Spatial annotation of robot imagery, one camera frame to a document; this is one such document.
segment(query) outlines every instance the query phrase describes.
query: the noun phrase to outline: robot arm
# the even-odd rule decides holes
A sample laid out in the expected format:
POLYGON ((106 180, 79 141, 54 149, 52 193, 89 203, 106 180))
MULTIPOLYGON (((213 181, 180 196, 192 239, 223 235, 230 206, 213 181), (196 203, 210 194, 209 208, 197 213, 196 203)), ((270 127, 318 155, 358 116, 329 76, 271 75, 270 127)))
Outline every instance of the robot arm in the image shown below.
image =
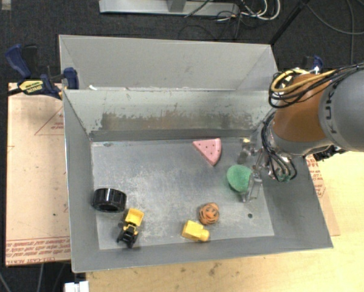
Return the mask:
POLYGON ((364 151, 364 64, 302 73, 270 94, 280 98, 269 127, 276 151, 304 156, 330 145, 364 151))
POLYGON ((364 63, 322 74, 293 69, 276 75, 269 102, 273 111, 259 134, 257 172, 266 166, 276 180, 288 181, 297 175, 294 156, 332 146, 364 151, 364 63))

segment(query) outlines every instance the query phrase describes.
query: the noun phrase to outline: gray metal tray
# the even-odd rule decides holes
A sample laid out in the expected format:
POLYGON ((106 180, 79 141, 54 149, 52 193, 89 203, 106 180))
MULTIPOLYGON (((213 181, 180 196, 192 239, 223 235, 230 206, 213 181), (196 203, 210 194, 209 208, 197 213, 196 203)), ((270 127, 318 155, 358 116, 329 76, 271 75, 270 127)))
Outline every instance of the gray metal tray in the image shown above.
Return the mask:
POLYGON ((247 203, 242 203, 226 182, 226 171, 236 164, 241 149, 240 137, 249 136, 259 126, 259 116, 253 113, 269 110, 263 99, 265 95, 259 91, 174 91, 171 95, 163 91, 66 91, 64 124, 73 271, 331 247, 302 159, 295 160, 297 179, 277 183, 264 175, 264 188, 257 199, 247 203), (196 117, 185 116, 186 110, 196 113, 196 107, 201 108, 200 114, 211 114, 212 120, 205 121, 204 129, 196 128, 196 117), (177 126, 170 124, 170 108, 178 118, 177 126), (135 113, 127 120, 130 111, 135 113), (107 124, 106 114, 112 118, 107 124), (126 127, 128 132, 121 134, 126 127), (191 144, 208 131, 211 137, 221 137, 223 144, 221 159, 214 167, 191 144), (153 139, 159 135, 163 139, 153 139), (144 211, 139 240, 133 249, 115 241, 122 215, 99 213, 92 208, 92 194, 101 187, 124 191, 127 206, 144 211), (221 220, 209 227, 210 241, 195 243, 182 238, 183 224, 197 221, 198 207, 212 201, 220 206, 221 220))

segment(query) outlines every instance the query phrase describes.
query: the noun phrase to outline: yellow cable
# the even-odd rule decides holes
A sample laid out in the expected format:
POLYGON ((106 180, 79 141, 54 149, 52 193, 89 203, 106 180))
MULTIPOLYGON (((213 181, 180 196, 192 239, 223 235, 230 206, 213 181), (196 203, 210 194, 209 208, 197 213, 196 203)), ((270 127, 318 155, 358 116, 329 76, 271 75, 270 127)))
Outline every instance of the yellow cable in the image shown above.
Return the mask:
POLYGON ((327 75, 332 74, 333 72, 335 72, 335 69, 332 70, 332 71, 324 72, 323 74, 320 74, 320 75, 316 75, 315 77, 305 79, 305 80, 303 80, 301 82, 297 82, 297 83, 294 83, 292 85, 286 86, 285 88, 276 89, 275 85, 278 83, 279 80, 281 80, 283 77, 285 77, 285 75, 284 76, 280 75, 277 79, 275 79, 275 81, 272 82, 271 91, 272 92, 288 92, 288 91, 291 91, 291 90, 293 90, 295 88, 299 88, 300 86, 303 86, 304 84, 306 84, 308 82, 317 81, 319 79, 322 79, 322 78, 326 77, 327 75))
POLYGON ((275 89, 275 86, 276 84, 282 80, 284 77, 288 76, 288 75, 291 75, 293 73, 296 73, 296 74, 308 74, 307 71, 303 70, 303 69, 291 69, 289 71, 285 71, 285 72, 282 72, 279 76, 276 77, 276 79, 272 82, 271 84, 271 89, 275 89))

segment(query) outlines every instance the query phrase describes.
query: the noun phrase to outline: metal stand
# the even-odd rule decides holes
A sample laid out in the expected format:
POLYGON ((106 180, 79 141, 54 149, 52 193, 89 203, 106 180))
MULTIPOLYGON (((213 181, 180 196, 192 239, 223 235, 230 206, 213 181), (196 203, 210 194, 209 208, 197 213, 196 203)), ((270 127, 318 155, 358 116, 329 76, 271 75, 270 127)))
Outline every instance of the metal stand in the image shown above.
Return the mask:
MULTIPOLYGON (((100 13, 142 13, 163 15, 189 15, 194 12, 204 1, 188 0, 100 0, 100 13)), ((192 15, 217 16, 228 12, 237 13, 238 7, 234 3, 208 2, 203 8, 192 15)))

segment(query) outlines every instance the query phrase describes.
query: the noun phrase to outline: cardboard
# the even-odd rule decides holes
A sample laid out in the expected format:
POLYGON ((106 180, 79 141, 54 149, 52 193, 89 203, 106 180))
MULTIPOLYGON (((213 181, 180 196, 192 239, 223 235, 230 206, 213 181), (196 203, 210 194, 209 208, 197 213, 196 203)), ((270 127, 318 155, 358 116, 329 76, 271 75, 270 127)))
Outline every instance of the cardboard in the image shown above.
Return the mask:
POLYGON ((7 266, 70 260, 63 103, 8 98, 7 266))

